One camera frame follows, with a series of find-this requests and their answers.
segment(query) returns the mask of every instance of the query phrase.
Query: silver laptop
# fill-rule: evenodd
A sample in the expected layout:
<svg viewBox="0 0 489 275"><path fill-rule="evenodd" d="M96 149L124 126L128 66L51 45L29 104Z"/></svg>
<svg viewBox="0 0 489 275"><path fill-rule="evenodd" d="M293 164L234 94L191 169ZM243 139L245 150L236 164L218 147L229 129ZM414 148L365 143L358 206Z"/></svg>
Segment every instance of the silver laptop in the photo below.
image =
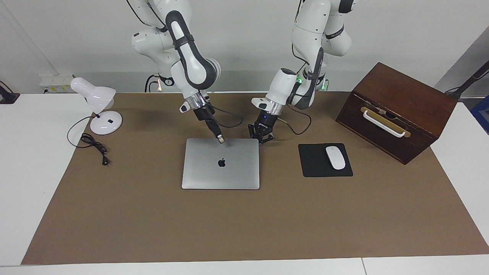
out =
<svg viewBox="0 0 489 275"><path fill-rule="evenodd" d="M183 189L260 188L257 139L189 138L183 166Z"/></svg>

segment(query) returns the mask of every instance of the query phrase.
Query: white wall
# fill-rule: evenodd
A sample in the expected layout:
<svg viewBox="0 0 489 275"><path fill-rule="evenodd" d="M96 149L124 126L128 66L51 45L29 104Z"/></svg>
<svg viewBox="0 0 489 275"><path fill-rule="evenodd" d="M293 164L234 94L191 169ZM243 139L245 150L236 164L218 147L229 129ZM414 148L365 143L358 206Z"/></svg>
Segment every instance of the white wall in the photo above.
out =
<svg viewBox="0 0 489 275"><path fill-rule="evenodd" d="M145 26L123 0L0 1L59 73L133 92L155 72L132 49L131 35ZM298 0L190 2L199 50L223 69L211 90L267 90L280 67L301 66L290 52ZM489 25L488 10L487 0L359 1L345 21L352 50L330 58L330 90L350 91L378 61L434 86ZM38 92L38 74L47 70L0 22L0 77Z"/></svg>
<svg viewBox="0 0 489 275"><path fill-rule="evenodd" d="M468 48L462 57L448 70L435 88L446 91L459 87L469 79L482 65L489 61L489 27ZM481 78L472 84L462 97L476 97L489 95L489 76Z"/></svg>

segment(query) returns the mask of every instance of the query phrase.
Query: black stand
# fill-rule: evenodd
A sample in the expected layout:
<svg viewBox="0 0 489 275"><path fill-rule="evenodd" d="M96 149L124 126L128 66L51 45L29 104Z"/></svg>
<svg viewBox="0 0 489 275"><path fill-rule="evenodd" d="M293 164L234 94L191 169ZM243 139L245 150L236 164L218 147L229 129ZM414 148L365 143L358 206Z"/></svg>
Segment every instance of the black stand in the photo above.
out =
<svg viewBox="0 0 489 275"><path fill-rule="evenodd" d="M474 84L474 82L483 78L488 73L489 73L489 61L487 61L484 65L482 65L482 67L480 67L480 69L478 69L473 76L467 79L467 81L465 81L465 83L463 83L456 91L447 92L446 94L456 99L459 99L462 93L465 92L465 90L467 90L467 88L470 85Z"/></svg>
<svg viewBox="0 0 489 275"><path fill-rule="evenodd" d="M0 104L14 104L17 98L21 95L20 93L7 92L2 86L0 86L0 95L2 100Z"/></svg>

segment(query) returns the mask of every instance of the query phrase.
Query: apple logo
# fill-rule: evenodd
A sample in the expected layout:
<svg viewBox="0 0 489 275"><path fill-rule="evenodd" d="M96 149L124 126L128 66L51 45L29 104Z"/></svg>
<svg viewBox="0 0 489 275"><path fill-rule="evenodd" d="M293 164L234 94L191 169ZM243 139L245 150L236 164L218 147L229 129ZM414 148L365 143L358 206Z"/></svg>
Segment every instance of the apple logo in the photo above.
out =
<svg viewBox="0 0 489 275"><path fill-rule="evenodd" d="M226 166L226 163L225 163L224 158L223 158L222 160L218 161L218 162L217 162L217 164L219 165L219 167L224 167L224 166Z"/></svg>

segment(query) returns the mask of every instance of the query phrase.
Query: white table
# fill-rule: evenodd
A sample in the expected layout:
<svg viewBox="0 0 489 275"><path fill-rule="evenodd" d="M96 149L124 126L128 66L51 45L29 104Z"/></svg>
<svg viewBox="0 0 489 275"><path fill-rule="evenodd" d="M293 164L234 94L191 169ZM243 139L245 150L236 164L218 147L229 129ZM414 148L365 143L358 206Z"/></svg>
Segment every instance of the white table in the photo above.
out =
<svg viewBox="0 0 489 275"><path fill-rule="evenodd" d="M77 94L23 94L0 106L0 275L489 274L489 255L18 266L73 155L66 132L90 114ZM86 124L72 130L72 140ZM489 136L459 103L431 147L488 242Z"/></svg>

